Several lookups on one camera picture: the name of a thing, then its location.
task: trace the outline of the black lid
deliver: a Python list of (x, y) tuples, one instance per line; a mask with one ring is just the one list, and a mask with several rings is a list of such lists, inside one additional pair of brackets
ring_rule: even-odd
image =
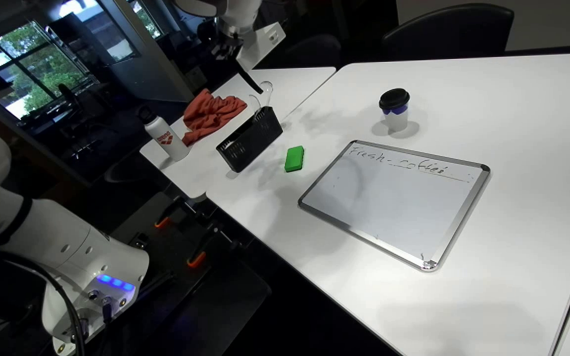
[(380, 109), (393, 110), (408, 103), (410, 95), (403, 88), (391, 89), (380, 97)]
[(155, 115), (153, 113), (153, 111), (151, 111), (151, 109), (149, 109), (148, 106), (143, 105), (140, 109), (138, 109), (138, 119), (140, 119), (140, 121), (147, 125), (147, 124), (151, 124), (151, 122), (153, 122), (158, 115)]

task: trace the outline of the whiteboard frame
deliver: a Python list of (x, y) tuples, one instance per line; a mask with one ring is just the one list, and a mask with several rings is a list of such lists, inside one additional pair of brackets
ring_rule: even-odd
[[(396, 152), (400, 152), (400, 153), (406, 153), (408, 155), (430, 158), (432, 160), (438, 160), (438, 161), (442, 161), (442, 162), (450, 162), (452, 164), (466, 165), (469, 167), (477, 167), (477, 168), (481, 169), (481, 174), (479, 174), (479, 176), (476, 179), (472, 189), (470, 189), (468, 196), (466, 197), (465, 201), (461, 205), (461, 209), (459, 209), (455, 218), (452, 220), (450, 227), (446, 230), (446, 233), (445, 233), (439, 247), (437, 247), (437, 250), (434, 253), (434, 256), (432, 257), (432, 259), (430, 259), (430, 261), (423, 261), (422, 259), (419, 259), (418, 257), (414, 257), (413, 255), (410, 255), (410, 253), (407, 253), (407, 252), (405, 252), (399, 248), (396, 248), (395, 246), (390, 245), (390, 244), (382, 241), (381, 239), (377, 239), (377, 238), (367, 234), (366, 232), (364, 232), (362, 230), (358, 230), (357, 228), (351, 227), (347, 223), (344, 223), (344, 222), (342, 222), (342, 221), (340, 221), (340, 220), (338, 220), (338, 219), (336, 219), (336, 218), (334, 218), (334, 217), (332, 217), (332, 216), (330, 216), (324, 212), (321, 212), (320, 210), (317, 210), (316, 208), (311, 207), (310, 205), (307, 205), (303, 201), (303, 200), (305, 200), (305, 197), (307, 196), (307, 194), (310, 191), (312, 191), (312, 189), (314, 189), (314, 187), (321, 181), (321, 179), (325, 176), (325, 174), (328, 173), (328, 171), (330, 171), (330, 169), (333, 167), (333, 165), (354, 144), (361, 144), (364, 146), (371, 146), (371, 147), (375, 147), (375, 148), (386, 149), (388, 151), (396, 151)], [(364, 140), (353, 140), (353, 141), (349, 142), (349, 144), (347, 144), (346, 147), (344, 147), (344, 149), (340, 152), (340, 154), (331, 162), (331, 164), (329, 164), (329, 166), (323, 171), (323, 173), (321, 173), (321, 175), (318, 178), (316, 178), (316, 180), (307, 189), (307, 191), (305, 191), (303, 193), (303, 195), (298, 199), (298, 206), (301, 209), (303, 209), (307, 212), (310, 212), (310, 214), (313, 214), (314, 216), (317, 216), (320, 219), (326, 221), (327, 223), (330, 223), (330, 224), (334, 225), (335, 227), (338, 227), (341, 230), (344, 230), (344, 231), (350, 233), (351, 235), (357, 237), (358, 239), (361, 239), (362, 241), (369, 243), (369, 245), (373, 245), (373, 247), (376, 247), (376, 248), (382, 250), (383, 252), (386, 252), (386, 253), (389, 253), (390, 255), (398, 257), (401, 261), (406, 262), (410, 266), (416, 267), (423, 272), (432, 272), (432, 271), (435, 271), (436, 269), (438, 269), (439, 266), (441, 266), (441, 261), (442, 261), (443, 257), (445, 257), (446, 253), (448, 253), (450, 251), (450, 246), (452, 245), (452, 241), (453, 241), (454, 237), (456, 236), (457, 232), (459, 232), (459, 227), (461, 226), (463, 219), (466, 217), (466, 214), (468, 214), (468, 211), (470, 210), (470, 207), (472, 206), (474, 200), (478, 196), (478, 193), (481, 190), (482, 186), (484, 185), (485, 180), (487, 180), (487, 177), (489, 175), (489, 171), (490, 171), (489, 167), (487, 165), (484, 165), (484, 164), (477, 164), (475, 162), (457, 160), (455, 158), (448, 158), (448, 157), (444, 157), (444, 156), (431, 155), (429, 153), (412, 151), (409, 149), (385, 146), (383, 144), (367, 142)]]

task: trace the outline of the black container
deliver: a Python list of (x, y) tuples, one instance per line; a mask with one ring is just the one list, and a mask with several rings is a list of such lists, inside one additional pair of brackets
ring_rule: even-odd
[(263, 106), (256, 116), (247, 119), (217, 145), (217, 151), (230, 168), (239, 173), (282, 133), (274, 109)]

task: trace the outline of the white water bottle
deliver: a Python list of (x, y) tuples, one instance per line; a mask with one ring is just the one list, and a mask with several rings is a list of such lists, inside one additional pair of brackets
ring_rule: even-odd
[(163, 118), (155, 115), (147, 106), (138, 110), (138, 118), (144, 124), (144, 130), (160, 145), (175, 162), (188, 155), (188, 147), (181, 137), (173, 131)]

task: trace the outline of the red cloth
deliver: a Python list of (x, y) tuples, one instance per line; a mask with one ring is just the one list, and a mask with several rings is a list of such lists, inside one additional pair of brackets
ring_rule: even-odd
[(182, 142), (190, 146), (202, 137), (214, 133), (239, 115), (246, 106), (238, 97), (229, 96), (222, 99), (213, 97), (210, 90), (202, 90), (184, 111), (184, 124), (192, 131), (184, 134)]

